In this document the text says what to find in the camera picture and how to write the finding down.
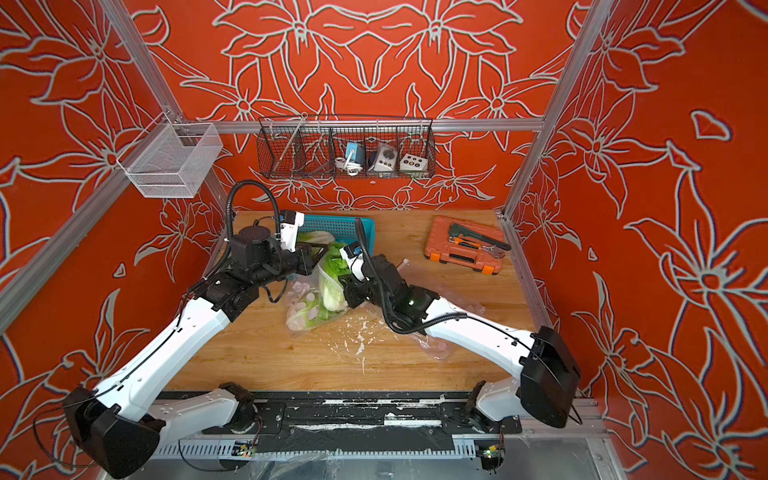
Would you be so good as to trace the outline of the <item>clear zipper bag pink dots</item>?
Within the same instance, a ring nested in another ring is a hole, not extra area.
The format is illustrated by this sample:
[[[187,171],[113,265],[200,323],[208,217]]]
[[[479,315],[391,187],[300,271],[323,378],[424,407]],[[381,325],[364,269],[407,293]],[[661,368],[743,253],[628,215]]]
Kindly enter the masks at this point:
[[[300,233],[298,240],[318,244],[327,250],[309,276],[297,276],[290,284],[286,300],[288,310],[286,326],[292,332],[310,331],[341,317],[349,309],[339,278],[350,273],[342,257],[343,242],[337,242],[328,231],[316,230]]]

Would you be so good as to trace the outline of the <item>chinese cabbage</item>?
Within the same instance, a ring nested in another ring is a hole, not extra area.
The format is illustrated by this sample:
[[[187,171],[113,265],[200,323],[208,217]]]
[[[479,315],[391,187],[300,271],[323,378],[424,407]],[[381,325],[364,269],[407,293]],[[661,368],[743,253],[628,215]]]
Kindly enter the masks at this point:
[[[341,317],[346,310],[330,310],[317,289],[309,289],[289,307],[286,326],[293,332],[310,331]]]
[[[344,288],[339,278],[350,273],[347,261],[342,256],[344,243],[332,242],[323,256],[319,267],[319,291],[324,308],[331,312],[341,312],[348,307]]]
[[[300,232],[297,235],[298,243],[331,244],[334,241],[335,241],[335,237],[330,232],[323,231],[323,230]]]

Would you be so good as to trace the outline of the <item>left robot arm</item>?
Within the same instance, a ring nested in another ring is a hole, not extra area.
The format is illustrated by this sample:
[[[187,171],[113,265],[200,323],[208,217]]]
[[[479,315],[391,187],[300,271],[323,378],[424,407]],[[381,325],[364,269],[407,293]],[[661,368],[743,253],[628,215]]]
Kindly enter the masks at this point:
[[[259,420],[251,393],[229,382],[165,405],[156,399],[214,336],[258,299],[270,283],[309,275],[328,247],[251,226],[230,237],[212,271],[191,289],[180,314],[120,370],[92,390],[78,387],[63,402],[76,445],[115,479],[138,471],[169,443],[212,427],[249,431]]]

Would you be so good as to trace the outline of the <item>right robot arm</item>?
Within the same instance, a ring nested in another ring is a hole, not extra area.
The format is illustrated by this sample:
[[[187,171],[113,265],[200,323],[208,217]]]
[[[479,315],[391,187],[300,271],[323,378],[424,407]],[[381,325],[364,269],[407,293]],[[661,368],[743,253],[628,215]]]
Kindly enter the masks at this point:
[[[350,273],[339,277],[347,304],[368,301],[400,335],[419,334],[467,349],[499,366],[509,377],[480,382],[465,409],[478,420],[501,422],[527,416],[549,427],[579,422],[573,401],[581,371],[554,329],[505,326],[456,305],[427,288],[408,284],[386,257],[342,252]]]

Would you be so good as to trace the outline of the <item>chinese cabbage front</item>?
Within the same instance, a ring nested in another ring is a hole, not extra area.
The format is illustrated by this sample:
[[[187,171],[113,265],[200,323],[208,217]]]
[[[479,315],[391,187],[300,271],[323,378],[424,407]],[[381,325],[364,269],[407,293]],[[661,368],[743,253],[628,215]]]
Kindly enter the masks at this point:
[[[350,273],[347,261],[342,256],[344,243],[332,242],[323,256],[319,267],[319,291],[324,308],[331,312],[341,312],[348,307],[344,288],[339,278]]]

